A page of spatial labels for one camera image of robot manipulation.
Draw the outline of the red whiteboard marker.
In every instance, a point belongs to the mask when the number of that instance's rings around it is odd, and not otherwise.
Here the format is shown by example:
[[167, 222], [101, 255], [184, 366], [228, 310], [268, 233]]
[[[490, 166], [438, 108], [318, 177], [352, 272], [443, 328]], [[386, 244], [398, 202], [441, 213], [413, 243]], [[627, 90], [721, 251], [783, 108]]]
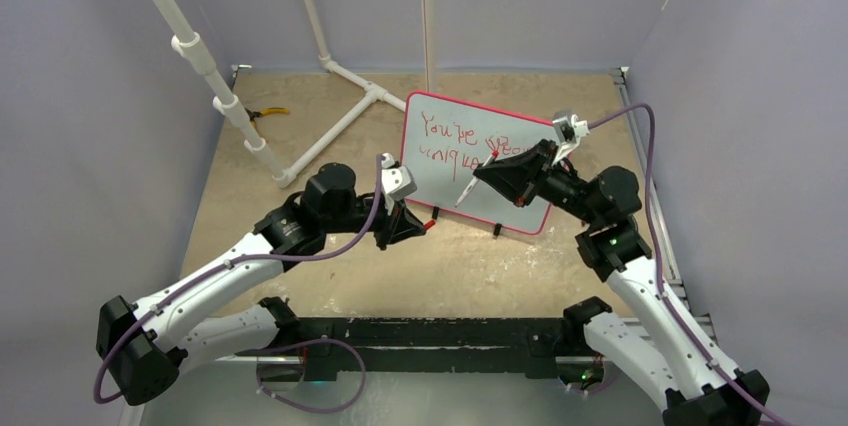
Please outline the red whiteboard marker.
[[[492, 151], [491, 154], [487, 157], [487, 159], [483, 163], [479, 164], [475, 168], [475, 170], [480, 169], [482, 166], [490, 165], [493, 161], [495, 161], [498, 158], [498, 156], [499, 156], [498, 151]], [[458, 199], [455, 201], [455, 203], [454, 203], [455, 208], [458, 208], [462, 204], [462, 202], [471, 194], [471, 192], [476, 187], [478, 182], [479, 182], [479, 178], [476, 176], [476, 174], [473, 174], [472, 179], [469, 181], [469, 183], [463, 189], [463, 191], [460, 194], [460, 196], [458, 197]]]

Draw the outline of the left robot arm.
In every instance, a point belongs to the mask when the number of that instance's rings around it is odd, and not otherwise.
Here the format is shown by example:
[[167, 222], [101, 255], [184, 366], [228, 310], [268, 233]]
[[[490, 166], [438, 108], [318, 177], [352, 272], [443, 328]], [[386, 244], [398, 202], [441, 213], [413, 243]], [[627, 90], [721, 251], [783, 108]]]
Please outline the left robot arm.
[[106, 301], [98, 312], [94, 402], [141, 405], [207, 361], [244, 350], [292, 351], [298, 328], [279, 299], [225, 318], [211, 315], [301, 263], [346, 253], [367, 234], [380, 250], [425, 235], [405, 203], [417, 189], [412, 172], [390, 154], [376, 159], [373, 192], [357, 194], [355, 186], [349, 166], [327, 163], [207, 265], [138, 300]]

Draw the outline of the red-framed whiteboard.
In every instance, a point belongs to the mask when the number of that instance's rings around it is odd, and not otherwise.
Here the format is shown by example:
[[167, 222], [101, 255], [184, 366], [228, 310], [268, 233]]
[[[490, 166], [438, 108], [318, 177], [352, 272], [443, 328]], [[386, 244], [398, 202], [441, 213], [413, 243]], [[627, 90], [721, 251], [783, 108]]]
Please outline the red-framed whiteboard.
[[411, 171], [417, 185], [409, 199], [536, 235], [550, 211], [544, 201], [517, 208], [483, 182], [461, 203], [456, 200], [472, 180], [472, 171], [492, 152], [505, 159], [527, 151], [541, 139], [554, 137], [549, 120], [415, 91], [406, 101], [401, 140], [401, 163]]

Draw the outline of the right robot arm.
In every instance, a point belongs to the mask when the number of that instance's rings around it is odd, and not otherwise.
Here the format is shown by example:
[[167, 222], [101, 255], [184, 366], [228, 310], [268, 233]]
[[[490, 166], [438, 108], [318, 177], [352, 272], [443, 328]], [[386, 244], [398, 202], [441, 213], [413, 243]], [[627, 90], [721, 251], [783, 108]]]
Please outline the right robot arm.
[[598, 299], [564, 310], [561, 338], [576, 353], [611, 360], [647, 394], [666, 425], [757, 425], [770, 387], [742, 371], [664, 279], [659, 255], [638, 231], [639, 180], [611, 166], [582, 179], [551, 140], [475, 168], [476, 180], [517, 207], [543, 199], [586, 227], [575, 238], [584, 264], [636, 315], [646, 336], [632, 336]]

